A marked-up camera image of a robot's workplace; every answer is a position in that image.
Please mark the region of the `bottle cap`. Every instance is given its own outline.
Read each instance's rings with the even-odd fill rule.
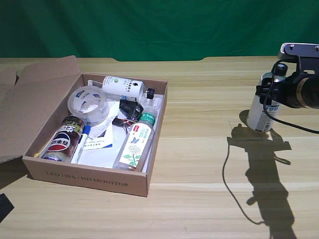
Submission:
[[[146,91],[146,98],[152,100],[154,98],[154,94],[155,90],[152,88],[148,88],[148,90]]]
[[[288,66],[283,63],[277,64],[275,67],[275,75],[277,76],[285,76],[288,70]]]

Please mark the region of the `robotic arm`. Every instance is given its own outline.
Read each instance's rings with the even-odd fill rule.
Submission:
[[[284,43],[278,54],[279,62],[296,63],[296,71],[285,80],[263,80],[256,87],[261,101],[274,100],[290,108],[319,109],[319,44]]]

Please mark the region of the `bottle label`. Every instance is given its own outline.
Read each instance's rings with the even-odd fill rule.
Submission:
[[[136,123],[132,127],[122,152],[120,163],[136,168],[152,129],[144,123]]]
[[[275,117],[277,110],[279,108],[279,105],[271,105],[271,106],[266,106],[267,112],[272,116]],[[273,120],[269,118],[264,110],[262,111],[262,114],[260,115],[258,124],[256,126],[257,131],[269,131],[272,127]]]
[[[141,118],[140,118],[140,120],[145,120],[145,121],[150,122],[153,126],[155,124],[155,119],[156,118],[150,113],[143,113]]]
[[[143,86],[142,81],[106,76],[103,81],[102,90],[109,94],[120,95],[123,100],[124,97],[127,97],[127,100],[131,100],[140,97]]]

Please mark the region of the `wood grain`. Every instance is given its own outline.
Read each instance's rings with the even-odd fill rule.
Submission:
[[[21,70],[40,60],[0,58],[0,70]],[[82,72],[168,81],[150,194],[142,198],[40,182],[21,177],[25,169],[2,167],[11,170],[13,180],[9,185],[6,180],[1,192],[15,209],[0,224],[0,238],[319,238],[319,137],[279,123],[261,136],[242,122],[255,85],[276,60],[78,59]],[[318,129],[318,115],[283,107],[279,118]],[[224,180],[238,203],[223,181],[225,160]]]

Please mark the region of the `paper sheet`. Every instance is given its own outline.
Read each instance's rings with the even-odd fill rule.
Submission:
[[[116,156],[123,144],[126,133],[123,128],[111,125],[113,128],[113,144],[109,148],[99,148],[94,150],[84,150],[78,164],[89,166],[112,168]]]
[[[112,121],[119,113],[120,101],[107,99],[107,104],[110,109],[109,115],[102,123],[91,128],[83,150],[112,147]]]

